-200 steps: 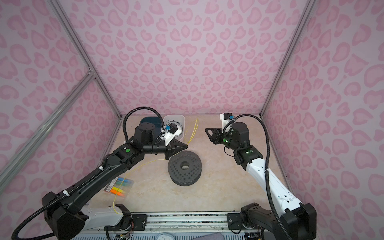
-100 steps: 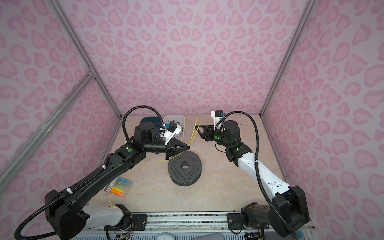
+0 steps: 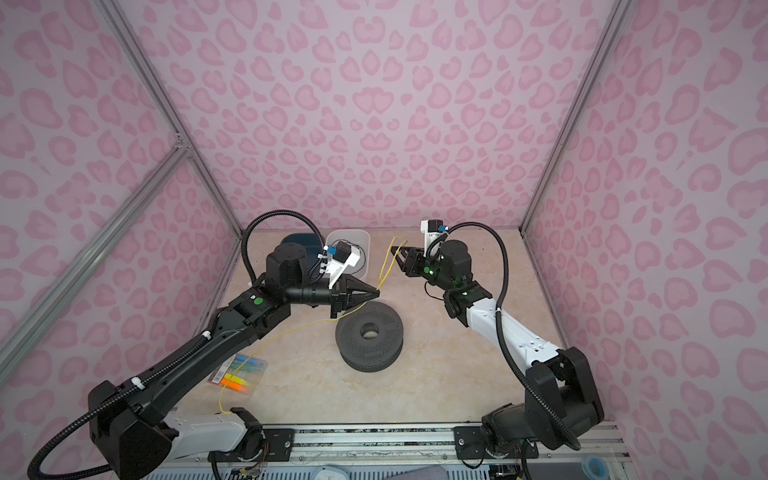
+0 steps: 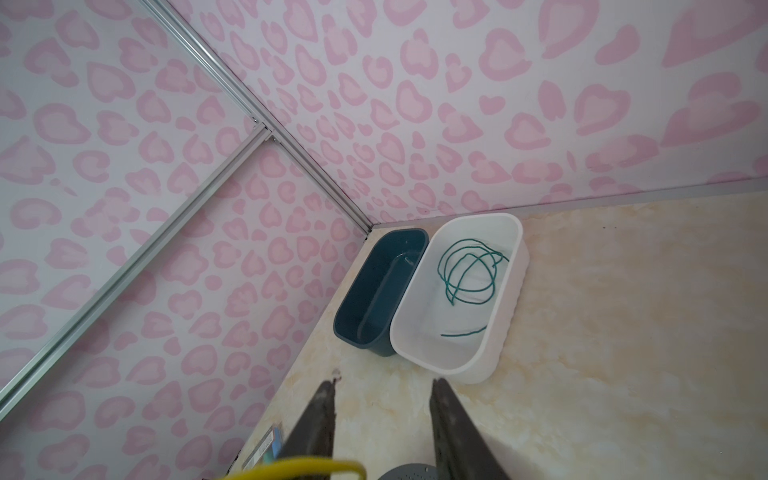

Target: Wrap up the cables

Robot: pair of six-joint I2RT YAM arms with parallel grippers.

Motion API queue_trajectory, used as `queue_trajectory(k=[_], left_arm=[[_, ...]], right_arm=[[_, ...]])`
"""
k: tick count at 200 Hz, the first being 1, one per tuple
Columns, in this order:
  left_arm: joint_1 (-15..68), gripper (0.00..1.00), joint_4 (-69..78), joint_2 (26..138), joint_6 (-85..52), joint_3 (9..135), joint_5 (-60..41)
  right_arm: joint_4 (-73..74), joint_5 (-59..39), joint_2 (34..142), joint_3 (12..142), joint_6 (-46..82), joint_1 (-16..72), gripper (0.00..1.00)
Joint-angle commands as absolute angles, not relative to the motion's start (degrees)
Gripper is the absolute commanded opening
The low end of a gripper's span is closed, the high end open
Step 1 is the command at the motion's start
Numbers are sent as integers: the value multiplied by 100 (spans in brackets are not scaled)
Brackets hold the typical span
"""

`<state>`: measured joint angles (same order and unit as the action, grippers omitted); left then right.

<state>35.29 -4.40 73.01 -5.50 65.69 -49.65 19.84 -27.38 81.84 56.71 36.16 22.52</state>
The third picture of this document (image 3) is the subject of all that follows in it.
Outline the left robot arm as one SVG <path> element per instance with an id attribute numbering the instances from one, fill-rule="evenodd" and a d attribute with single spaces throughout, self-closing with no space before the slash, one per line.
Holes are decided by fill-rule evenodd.
<path id="1" fill-rule="evenodd" d="M 173 407 L 226 360 L 263 339 L 294 305 L 327 305 L 331 317 L 378 298 L 379 291 L 351 274 L 311 282 L 305 248 L 278 245 L 253 285 L 214 314 L 204 332 L 158 364 L 120 385 L 105 381 L 88 395 L 95 411 L 90 438 L 120 479 L 141 479 L 164 461 L 206 453 L 218 462 L 264 455 L 262 426 L 243 407 L 232 415 L 179 422 Z"/>

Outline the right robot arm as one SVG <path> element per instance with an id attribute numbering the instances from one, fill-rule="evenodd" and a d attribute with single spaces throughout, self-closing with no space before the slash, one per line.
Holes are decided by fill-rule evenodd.
<path id="1" fill-rule="evenodd" d="M 393 247 L 391 253 L 406 276 L 439 288 L 448 316 L 499 348 L 521 381 L 522 403 L 499 407 L 481 420 L 487 451 L 517 453 L 530 442 L 580 450 L 580 437 L 605 418 L 586 356 L 543 339 L 503 310 L 474 278 L 465 243 L 447 240 L 430 251 Z"/>

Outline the dark grey spool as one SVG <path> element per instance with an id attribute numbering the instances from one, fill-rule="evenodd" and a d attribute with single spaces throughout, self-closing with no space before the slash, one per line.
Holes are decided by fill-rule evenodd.
<path id="1" fill-rule="evenodd" d="M 391 306 L 369 302 L 338 321 L 335 340 L 344 362 L 363 373 L 387 369 L 400 356 L 404 325 Z"/>

